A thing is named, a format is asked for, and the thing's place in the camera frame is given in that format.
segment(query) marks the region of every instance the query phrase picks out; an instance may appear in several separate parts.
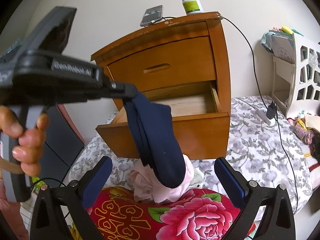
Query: black charging cable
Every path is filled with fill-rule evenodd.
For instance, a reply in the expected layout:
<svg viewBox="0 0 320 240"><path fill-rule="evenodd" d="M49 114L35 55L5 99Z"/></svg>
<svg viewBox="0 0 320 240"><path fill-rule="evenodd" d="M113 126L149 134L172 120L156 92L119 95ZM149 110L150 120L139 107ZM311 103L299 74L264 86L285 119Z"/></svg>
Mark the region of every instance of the black charging cable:
<svg viewBox="0 0 320 240"><path fill-rule="evenodd" d="M151 25L153 25L153 24L155 24L155 23L157 23L157 22L159 22L159 21L161 21L161 20L165 20L166 21L166 19L175 19L176 17L161 17L160 19L157 19L156 21L154 21L153 23L151 23Z"/></svg>
<svg viewBox="0 0 320 240"><path fill-rule="evenodd" d="M291 164L291 161L290 161L290 157L289 155L287 154L287 152L285 151L284 149L284 146L282 144L282 139L281 139L281 132L280 132L280 125L279 125L279 122L278 122L278 112L277 112L277 109L278 109L278 106L276 105L275 102L272 101L272 103L270 104L269 107L267 107L266 103L264 102L263 98L262 98L262 95L261 95L261 92L260 92L260 87L259 87L259 82L258 82L258 78L257 78L257 74L256 74L256 66L255 66L255 62L254 62L254 53L253 53L253 49L250 45L250 42L248 41L247 37L243 34L243 32L233 23L231 22L229 19L225 18L225 20L227 20L228 22L230 22L241 34L242 36L244 37L244 39L246 40L246 42L248 43L249 47L250 47L250 50L251 50L251 53L252 53L252 62L253 62L253 72L254 72L254 77L256 79L256 83L257 83L257 87L258 87L258 91L259 91L259 95L261 97L261 100L265 106L265 108L267 110L269 110L270 108L273 109L273 106L275 106L275 116L273 115L274 119L276 120L276 122L278 123L278 128L279 128L279 136L280 136L280 143L281 143L281 146L282 146L282 149L285 153L285 155L287 155L288 157L288 160L289 160L289 163L290 163L290 166L291 166L291 169L292 169L292 172L293 172L293 177L294 177L294 185L295 185L295 188L296 188L296 194L297 194L297 206L296 206L296 210L294 211L293 214L295 214L298 210L298 201L299 201L299 198L298 198L298 189L297 189L297 182L296 182L296 175L294 173L294 169L293 169L293 166Z"/></svg>
<svg viewBox="0 0 320 240"><path fill-rule="evenodd" d="M66 187L66 184L64 184L61 180L58 180L58 179L55 179L55 178L42 178L42 179L38 179L36 182L34 182L34 183L31 185L31 191L33 190L33 188L35 187L36 184L38 184L38 183L41 182L41 181L47 180L47 179L50 179L50 180L54 180L54 181L56 181L56 182L59 182L59 183L60 183L59 187L60 187L61 185L63 185L63 186Z"/></svg>

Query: floral bedspread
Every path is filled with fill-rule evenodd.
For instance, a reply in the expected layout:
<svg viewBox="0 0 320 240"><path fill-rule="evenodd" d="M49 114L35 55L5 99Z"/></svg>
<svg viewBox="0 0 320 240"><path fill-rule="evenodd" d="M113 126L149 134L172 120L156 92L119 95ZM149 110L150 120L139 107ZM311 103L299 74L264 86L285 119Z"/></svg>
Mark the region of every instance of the floral bedspread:
<svg viewBox="0 0 320 240"><path fill-rule="evenodd" d="M240 209L209 189L190 189L176 202L150 205L135 202L132 190L108 187L87 212L106 240L221 240ZM247 235L255 232L255 224L248 225Z"/></svg>
<svg viewBox="0 0 320 240"><path fill-rule="evenodd" d="M270 97L264 97L270 103ZM260 97L233 98L231 100L230 133L226 159L231 166L240 171L247 180L255 180L260 186L276 187L284 183L287 186L292 209L295 212L297 195L294 187L294 175L288 158L284 153L277 123L269 127L256 114L256 109L263 107ZM116 113L109 117L110 123ZM312 194L312 183L304 153L299 139L284 115L278 111L281 138L285 151L290 157L296 176L298 189L298 211L304 207ZM105 187L121 186L133 189L129 174L136 159L118 158L102 140L99 134L92 139L79 159L71 168L69 180L81 179L91 170L102 156L109 156L113 162L113 171ZM204 188L227 195L214 173L214 159L192 160L193 166L199 167L205 175ZM264 208L260 208L256 221L261 220Z"/></svg>

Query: human hand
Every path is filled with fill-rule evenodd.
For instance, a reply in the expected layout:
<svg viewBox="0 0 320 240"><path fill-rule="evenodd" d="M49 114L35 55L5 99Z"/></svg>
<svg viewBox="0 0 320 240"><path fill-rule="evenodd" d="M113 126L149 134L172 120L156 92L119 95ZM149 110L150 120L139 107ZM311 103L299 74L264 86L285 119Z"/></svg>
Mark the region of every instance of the human hand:
<svg viewBox="0 0 320 240"><path fill-rule="evenodd" d="M0 129L12 138L19 138L19 146L12 150L13 157L21 162L21 169L27 175L34 177L40 173L39 159L42 155L42 145L49 125L47 114L41 114L37 120L36 128L23 131L12 111L0 106Z"/></svg>

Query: white pill bottle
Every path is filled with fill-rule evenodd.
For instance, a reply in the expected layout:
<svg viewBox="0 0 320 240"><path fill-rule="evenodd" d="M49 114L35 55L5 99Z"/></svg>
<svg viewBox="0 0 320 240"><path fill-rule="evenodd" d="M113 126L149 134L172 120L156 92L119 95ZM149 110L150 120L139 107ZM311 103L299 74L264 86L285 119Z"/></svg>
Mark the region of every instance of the white pill bottle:
<svg viewBox="0 0 320 240"><path fill-rule="evenodd" d="M182 0L182 5L187 15L204 12L200 0Z"/></svg>

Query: textile on bed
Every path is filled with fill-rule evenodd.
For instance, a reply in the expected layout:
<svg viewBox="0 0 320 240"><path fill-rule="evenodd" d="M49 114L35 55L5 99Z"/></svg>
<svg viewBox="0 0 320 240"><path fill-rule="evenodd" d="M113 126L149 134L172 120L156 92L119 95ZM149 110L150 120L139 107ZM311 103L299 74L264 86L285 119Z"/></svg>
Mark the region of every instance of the textile on bed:
<svg viewBox="0 0 320 240"><path fill-rule="evenodd" d="M264 100L271 103L271 98ZM256 114L256 109L263 107L260 97L242 97L231 100L230 133L226 160L240 171L247 180L255 180L260 186L276 187L284 183L288 189L292 209L296 209L296 191L294 176L286 154L284 153L278 132L277 123L269 127ZM110 123L116 114L107 121ZM309 200L312 194L312 183L304 153L299 145L299 139L292 132L290 124L284 115L278 111L281 137L284 149L290 157L297 181L298 211ZM113 162L113 171L105 187L121 186L133 189L129 180L130 171L136 159L118 158L102 140L99 134L92 139L79 159L71 168L69 180L80 179L91 170L102 156L109 156ZM214 159L192 160L194 167L199 167L204 173L204 188L226 195L221 183L214 173ZM261 207L255 221L262 218L264 208Z"/></svg>

